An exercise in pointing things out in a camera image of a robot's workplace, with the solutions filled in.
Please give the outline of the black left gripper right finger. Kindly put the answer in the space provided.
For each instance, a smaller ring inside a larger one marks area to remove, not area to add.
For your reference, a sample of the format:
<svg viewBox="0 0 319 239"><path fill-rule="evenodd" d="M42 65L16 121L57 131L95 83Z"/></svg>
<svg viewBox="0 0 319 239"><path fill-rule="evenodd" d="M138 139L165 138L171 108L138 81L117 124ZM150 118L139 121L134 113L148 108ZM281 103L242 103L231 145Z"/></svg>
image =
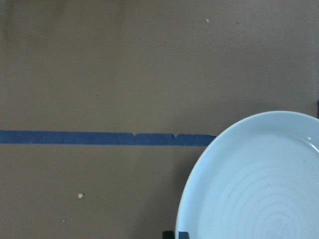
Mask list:
<svg viewBox="0 0 319 239"><path fill-rule="evenodd" d="M178 232L178 239L189 239L188 232Z"/></svg>

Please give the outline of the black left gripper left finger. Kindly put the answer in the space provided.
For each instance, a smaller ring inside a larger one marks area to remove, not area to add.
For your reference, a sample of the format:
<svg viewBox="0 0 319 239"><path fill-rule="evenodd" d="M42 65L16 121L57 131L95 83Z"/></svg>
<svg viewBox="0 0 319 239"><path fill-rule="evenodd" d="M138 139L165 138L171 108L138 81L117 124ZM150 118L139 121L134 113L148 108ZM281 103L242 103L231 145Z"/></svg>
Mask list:
<svg viewBox="0 0 319 239"><path fill-rule="evenodd" d="M163 231L162 239L173 239L173 231Z"/></svg>

